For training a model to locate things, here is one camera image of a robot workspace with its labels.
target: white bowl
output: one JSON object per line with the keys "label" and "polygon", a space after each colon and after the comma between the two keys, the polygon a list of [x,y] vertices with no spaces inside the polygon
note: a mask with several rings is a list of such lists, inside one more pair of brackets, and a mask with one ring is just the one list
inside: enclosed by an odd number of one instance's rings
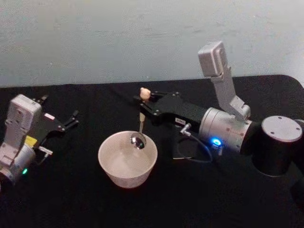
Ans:
{"label": "white bowl", "polygon": [[133,131],[118,132],[108,137],[100,146],[100,166],[119,187],[131,189],[143,184],[157,159],[153,140],[144,135],[146,146],[138,150],[131,144]]}

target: sticker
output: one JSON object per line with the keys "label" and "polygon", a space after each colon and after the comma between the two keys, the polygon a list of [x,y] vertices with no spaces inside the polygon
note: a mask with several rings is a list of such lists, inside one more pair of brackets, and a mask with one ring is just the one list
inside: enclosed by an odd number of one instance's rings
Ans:
{"label": "sticker", "polygon": [[25,143],[26,143],[27,145],[29,145],[31,148],[34,147],[34,145],[36,144],[36,142],[37,142],[37,139],[34,139],[34,138],[32,138],[32,137],[30,137],[30,136],[28,136],[28,135],[27,135],[27,137],[25,138]]}
{"label": "sticker", "polygon": [[179,124],[182,124],[182,125],[186,125],[186,121],[184,120],[181,120],[179,118],[175,118],[175,122],[179,123]]}
{"label": "sticker", "polygon": [[51,120],[55,120],[55,117],[52,116],[52,115],[50,115],[50,114],[48,114],[48,113],[45,113],[44,116],[47,117],[47,118],[49,118],[49,119],[51,119]]}

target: silver cylinder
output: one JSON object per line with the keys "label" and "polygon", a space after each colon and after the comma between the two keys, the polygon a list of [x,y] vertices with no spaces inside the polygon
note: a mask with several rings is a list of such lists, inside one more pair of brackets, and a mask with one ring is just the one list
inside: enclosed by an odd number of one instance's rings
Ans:
{"label": "silver cylinder", "polygon": [[241,122],[234,115],[209,108],[201,121],[199,137],[205,142],[210,142],[212,138],[220,139],[223,145],[231,151],[240,152],[251,123],[250,120]]}
{"label": "silver cylinder", "polygon": [[15,184],[25,168],[27,168],[35,159],[36,154],[32,148],[24,144],[14,162],[9,166],[0,166],[0,173],[6,176]]}

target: metal spoon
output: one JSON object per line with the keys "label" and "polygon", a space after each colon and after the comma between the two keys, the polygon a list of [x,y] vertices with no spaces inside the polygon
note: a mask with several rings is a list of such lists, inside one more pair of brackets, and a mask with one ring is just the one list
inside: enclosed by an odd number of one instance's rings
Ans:
{"label": "metal spoon", "polygon": [[145,147],[147,141],[144,135],[140,132],[134,132],[131,135],[131,144],[134,145],[138,150],[141,150]]}

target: yellow label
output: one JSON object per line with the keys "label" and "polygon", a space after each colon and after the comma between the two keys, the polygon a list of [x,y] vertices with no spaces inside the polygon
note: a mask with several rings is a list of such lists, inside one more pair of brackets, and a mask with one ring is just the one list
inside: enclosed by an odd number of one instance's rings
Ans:
{"label": "yellow label", "polygon": [[27,135],[27,137],[25,138],[25,143],[26,143],[27,145],[29,145],[31,148],[34,147],[34,145],[35,145],[36,142],[37,142],[37,139],[34,139],[34,138],[32,138],[32,137],[30,137],[30,136],[28,136],[28,135]]}

